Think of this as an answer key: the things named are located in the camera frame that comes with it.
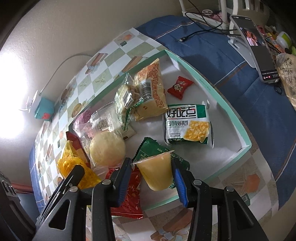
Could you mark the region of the white metal rack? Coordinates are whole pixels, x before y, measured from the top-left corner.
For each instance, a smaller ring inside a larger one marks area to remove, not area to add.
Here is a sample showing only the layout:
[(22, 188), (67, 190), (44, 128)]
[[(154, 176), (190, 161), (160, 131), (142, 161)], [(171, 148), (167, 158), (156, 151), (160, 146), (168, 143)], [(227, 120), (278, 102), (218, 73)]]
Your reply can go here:
[(183, 16), (219, 30), (236, 30), (230, 15), (247, 15), (261, 8), (258, 1), (179, 1)]

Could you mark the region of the large red snack packet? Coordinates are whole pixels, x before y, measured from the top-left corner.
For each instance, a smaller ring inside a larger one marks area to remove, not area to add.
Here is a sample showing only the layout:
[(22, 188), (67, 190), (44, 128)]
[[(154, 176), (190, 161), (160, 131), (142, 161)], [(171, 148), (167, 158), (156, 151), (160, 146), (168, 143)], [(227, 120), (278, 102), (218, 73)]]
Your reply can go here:
[(119, 207), (111, 208), (112, 216), (123, 216), (134, 219), (142, 219), (144, 217), (143, 211), (140, 206), (140, 181), (142, 175), (140, 170), (135, 167), (132, 170), (125, 200)]

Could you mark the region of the dark green snack packet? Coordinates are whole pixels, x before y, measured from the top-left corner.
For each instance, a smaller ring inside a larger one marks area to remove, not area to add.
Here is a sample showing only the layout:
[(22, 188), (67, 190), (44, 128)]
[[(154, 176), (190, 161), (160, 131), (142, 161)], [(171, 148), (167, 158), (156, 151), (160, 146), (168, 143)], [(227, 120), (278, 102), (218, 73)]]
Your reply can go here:
[[(168, 148), (162, 146), (159, 144), (156, 140), (150, 138), (150, 137), (145, 137), (142, 143), (140, 144), (135, 157), (133, 158), (133, 162), (139, 161), (141, 159), (145, 159), (147, 157), (152, 157), (164, 152), (170, 151)], [(171, 153), (171, 160), (172, 159), (178, 159), (181, 163), (181, 168), (184, 170), (189, 170), (190, 169), (190, 163), (186, 161), (185, 159), (181, 158), (178, 156), (174, 151)], [(170, 189), (175, 188), (175, 182), (173, 180), (171, 186), (169, 187)]]

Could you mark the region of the yellow jelly cup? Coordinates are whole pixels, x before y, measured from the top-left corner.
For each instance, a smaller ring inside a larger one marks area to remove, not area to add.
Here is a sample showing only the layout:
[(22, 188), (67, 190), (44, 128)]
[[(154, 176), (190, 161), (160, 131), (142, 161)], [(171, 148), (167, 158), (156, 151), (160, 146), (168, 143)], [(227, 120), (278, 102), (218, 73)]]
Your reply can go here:
[(171, 186), (173, 182), (171, 169), (172, 152), (164, 152), (133, 162), (133, 165), (138, 167), (151, 190), (162, 191)]

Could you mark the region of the smartphone on white stand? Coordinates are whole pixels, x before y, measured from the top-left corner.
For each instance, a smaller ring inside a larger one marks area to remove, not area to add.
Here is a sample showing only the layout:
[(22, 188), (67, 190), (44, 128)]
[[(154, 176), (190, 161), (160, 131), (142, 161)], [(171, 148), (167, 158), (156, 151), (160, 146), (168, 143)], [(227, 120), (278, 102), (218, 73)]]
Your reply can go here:
[(263, 83), (279, 82), (280, 76), (267, 42), (252, 19), (247, 16), (231, 15), (230, 20), (239, 35), (230, 36), (228, 44), (245, 59), (251, 68), (257, 70)]

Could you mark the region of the yellow wrapped snack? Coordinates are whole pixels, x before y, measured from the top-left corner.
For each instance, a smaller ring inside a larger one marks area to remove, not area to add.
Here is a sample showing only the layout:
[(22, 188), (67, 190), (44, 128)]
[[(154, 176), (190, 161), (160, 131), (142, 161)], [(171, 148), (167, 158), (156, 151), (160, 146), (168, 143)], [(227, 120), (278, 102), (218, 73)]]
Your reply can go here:
[(84, 168), (85, 174), (78, 184), (78, 188), (87, 189), (94, 187), (101, 182), (101, 179), (92, 171), (91, 168), (78, 157), (70, 141), (66, 141), (62, 157), (58, 160), (57, 167), (61, 175), (66, 178), (72, 171), (75, 165), (81, 165)]

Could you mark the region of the orange beige cracker packet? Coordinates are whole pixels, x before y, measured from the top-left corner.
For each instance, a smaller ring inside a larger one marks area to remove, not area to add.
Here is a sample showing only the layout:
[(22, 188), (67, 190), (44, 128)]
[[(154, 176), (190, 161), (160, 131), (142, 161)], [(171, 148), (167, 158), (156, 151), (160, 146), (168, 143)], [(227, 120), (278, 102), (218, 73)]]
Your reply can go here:
[(134, 82), (140, 93), (133, 112), (136, 121), (160, 116), (168, 110), (158, 58), (136, 73)]

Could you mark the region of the pale beige snack packet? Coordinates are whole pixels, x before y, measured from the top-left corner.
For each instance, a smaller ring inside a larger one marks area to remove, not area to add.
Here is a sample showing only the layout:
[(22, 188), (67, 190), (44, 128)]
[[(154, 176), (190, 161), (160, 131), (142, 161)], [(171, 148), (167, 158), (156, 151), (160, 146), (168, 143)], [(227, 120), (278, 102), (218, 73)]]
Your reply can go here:
[(132, 128), (130, 124), (126, 126), (125, 130), (121, 130), (121, 134), (124, 140), (127, 140), (136, 134), (136, 131)]

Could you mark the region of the pink snack packet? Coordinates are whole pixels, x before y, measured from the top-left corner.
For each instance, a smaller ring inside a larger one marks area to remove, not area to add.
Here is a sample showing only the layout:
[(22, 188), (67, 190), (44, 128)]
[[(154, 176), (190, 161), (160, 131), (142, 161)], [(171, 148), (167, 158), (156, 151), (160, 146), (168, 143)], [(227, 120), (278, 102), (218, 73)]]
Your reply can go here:
[(74, 120), (73, 130), (77, 136), (83, 136), (83, 134), (85, 133), (84, 129), (89, 125), (91, 115), (92, 111), (90, 108), (88, 108), (84, 112), (79, 114), (79, 116)]

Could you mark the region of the green white walnut cookie packet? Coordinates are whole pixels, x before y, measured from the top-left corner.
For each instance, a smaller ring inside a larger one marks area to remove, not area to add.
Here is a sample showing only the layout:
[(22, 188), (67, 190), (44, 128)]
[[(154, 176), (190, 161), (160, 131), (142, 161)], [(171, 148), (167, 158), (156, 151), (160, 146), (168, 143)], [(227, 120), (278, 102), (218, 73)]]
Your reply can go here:
[(201, 104), (170, 104), (163, 115), (164, 140), (168, 145), (200, 143), (208, 145), (211, 122), (208, 106)]

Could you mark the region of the clear green round cracker packet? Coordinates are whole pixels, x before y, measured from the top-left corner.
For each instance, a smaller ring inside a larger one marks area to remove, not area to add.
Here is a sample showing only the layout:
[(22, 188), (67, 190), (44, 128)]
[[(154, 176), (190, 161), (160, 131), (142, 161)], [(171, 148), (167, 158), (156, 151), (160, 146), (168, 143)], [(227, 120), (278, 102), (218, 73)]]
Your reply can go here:
[(130, 115), (143, 101), (139, 86), (135, 84), (131, 75), (126, 73), (114, 97), (116, 114), (124, 131), (130, 123)]

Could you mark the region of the checkered patterned tablecloth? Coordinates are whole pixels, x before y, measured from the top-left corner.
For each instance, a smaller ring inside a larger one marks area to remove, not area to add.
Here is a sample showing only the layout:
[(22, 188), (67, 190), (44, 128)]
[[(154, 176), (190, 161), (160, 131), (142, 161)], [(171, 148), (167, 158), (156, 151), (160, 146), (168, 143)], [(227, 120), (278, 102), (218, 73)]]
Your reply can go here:
[(215, 188), (232, 186), (260, 224), (278, 210), (276, 183), (239, 114), (192, 64), (137, 29), (102, 48), (70, 81), (37, 134), (30, 160), (43, 210), (74, 166), (94, 187), (125, 158), (160, 172), (153, 189), (138, 166), (119, 195), (117, 240), (186, 240), (193, 212), (178, 201), (170, 160)]

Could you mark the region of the brown red milk biscuit packet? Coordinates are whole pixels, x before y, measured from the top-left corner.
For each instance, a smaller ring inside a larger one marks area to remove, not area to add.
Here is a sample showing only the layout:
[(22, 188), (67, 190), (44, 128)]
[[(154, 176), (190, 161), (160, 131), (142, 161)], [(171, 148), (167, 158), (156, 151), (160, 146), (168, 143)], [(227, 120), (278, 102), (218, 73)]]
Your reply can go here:
[(82, 144), (80, 142), (79, 137), (77, 137), (75, 134), (67, 131), (66, 132), (66, 138), (68, 141), (71, 142), (74, 150), (76, 151), (78, 157), (81, 158), (81, 160), (88, 166), (89, 168), (91, 167), (90, 165), (90, 160), (85, 152), (85, 150), (82, 147)]

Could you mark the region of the white power strip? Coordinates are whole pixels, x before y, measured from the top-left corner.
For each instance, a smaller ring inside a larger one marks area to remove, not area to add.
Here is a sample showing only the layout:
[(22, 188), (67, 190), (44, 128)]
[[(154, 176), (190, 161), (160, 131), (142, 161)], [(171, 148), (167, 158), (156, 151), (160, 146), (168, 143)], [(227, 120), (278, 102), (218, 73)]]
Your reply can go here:
[(38, 90), (35, 92), (33, 97), (28, 96), (25, 107), (21, 108), (20, 111), (27, 113), (34, 112), (39, 104), (40, 97), (40, 92)]

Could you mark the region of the small red candy wrapper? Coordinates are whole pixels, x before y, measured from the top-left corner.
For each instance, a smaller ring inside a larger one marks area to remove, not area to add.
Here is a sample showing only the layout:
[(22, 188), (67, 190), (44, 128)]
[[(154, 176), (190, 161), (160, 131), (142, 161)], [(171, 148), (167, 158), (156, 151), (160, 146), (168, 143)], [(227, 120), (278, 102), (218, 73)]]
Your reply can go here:
[(171, 88), (169, 88), (167, 92), (179, 100), (182, 100), (185, 90), (193, 83), (193, 81), (179, 76), (176, 83)]

